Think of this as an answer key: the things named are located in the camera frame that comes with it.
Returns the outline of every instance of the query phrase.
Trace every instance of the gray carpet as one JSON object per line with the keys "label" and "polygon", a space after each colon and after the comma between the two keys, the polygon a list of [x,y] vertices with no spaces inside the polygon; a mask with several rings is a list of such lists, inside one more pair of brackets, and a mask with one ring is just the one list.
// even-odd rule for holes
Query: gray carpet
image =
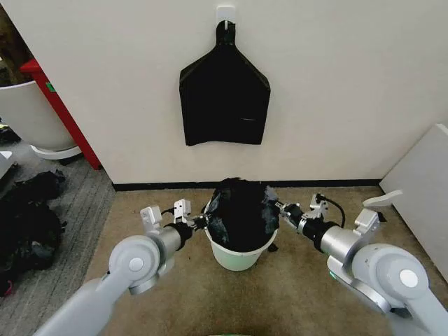
{"label": "gray carpet", "polygon": [[62,166],[35,156],[23,142],[0,151],[13,151],[19,164],[0,181],[0,196],[39,172],[59,169],[66,176],[64,192],[49,203],[67,222],[54,264],[23,274],[13,293],[0,298],[0,335],[31,335],[82,284],[115,192],[106,172],[93,170],[84,157]]}

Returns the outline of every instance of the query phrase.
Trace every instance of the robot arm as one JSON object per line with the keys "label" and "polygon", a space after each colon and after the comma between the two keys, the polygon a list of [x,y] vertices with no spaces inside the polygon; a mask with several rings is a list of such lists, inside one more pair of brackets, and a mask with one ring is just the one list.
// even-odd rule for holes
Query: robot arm
{"label": "robot arm", "polygon": [[137,295],[152,288],[174,265],[174,253],[192,237],[205,218],[189,218],[190,202],[175,203],[174,223],[160,227],[158,206],[140,211],[145,235],[122,240],[109,258],[109,271],[75,294],[35,333],[35,336],[98,335],[109,322],[115,302],[129,290]]}
{"label": "robot arm", "polygon": [[446,335],[448,313],[429,289],[428,276],[410,253],[388,244],[368,244],[381,221],[380,213],[361,211],[354,230],[324,222],[322,195],[303,213],[299,204],[278,203],[281,215],[297,233],[328,254],[333,278],[365,304],[386,315],[394,335]]}

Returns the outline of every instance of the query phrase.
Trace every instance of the white cabinet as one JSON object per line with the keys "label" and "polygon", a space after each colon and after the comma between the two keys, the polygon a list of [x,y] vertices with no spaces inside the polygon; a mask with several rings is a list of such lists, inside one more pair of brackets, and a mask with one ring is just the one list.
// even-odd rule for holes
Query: white cabinet
{"label": "white cabinet", "polygon": [[448,281],[448,122],[434,125],[386,175],[385,193]]}

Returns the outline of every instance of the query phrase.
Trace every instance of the black cloth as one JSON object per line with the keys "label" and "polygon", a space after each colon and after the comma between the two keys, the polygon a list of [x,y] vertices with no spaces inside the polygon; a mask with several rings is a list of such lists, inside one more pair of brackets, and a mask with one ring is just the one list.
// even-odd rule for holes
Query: black cloth
{"label": "black cloth", "polygon": [[227,178],[211,198],[208,230],[214,242],[237,252],[265,245],[279,228],[274,190],[259,182]]}
{"label": "black cloth", "polygon": [[60,171],[40,173],[0,199],[0,296],[21,273],[52,265],[66,223],[46,202],[60,195],[64,180]]}
{"label": "black cloth", "polygon": [[222,21],[216,46],[181,71],[183,131],[188,146],[207,141],[261,144],[270,84],[235,45],[235,24]]}

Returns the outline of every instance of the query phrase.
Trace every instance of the white bucket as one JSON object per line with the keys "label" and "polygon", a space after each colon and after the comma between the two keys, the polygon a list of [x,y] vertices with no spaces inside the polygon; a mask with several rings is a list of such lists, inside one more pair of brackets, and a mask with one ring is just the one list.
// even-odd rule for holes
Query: white bucket
{"label": "white bucket", "polygon": [[261,253],[269,247],[270,244],[274,241],[277,236],[277,231],[275,230],[272,234],[271,239],[262,247],[257,250],[249,251],[249,252],[235,252],[231,250],[227,250],[221,245],[215,243],[211,238],[211,235],[207,229],[205,229],[205,234],[210,240],[211,250],[213,251],[213,255],[215,256],[216,261],[227,268],[230,271],[244,271],[247,270],[250,266],[255,264],[257,259],[260,257]]}

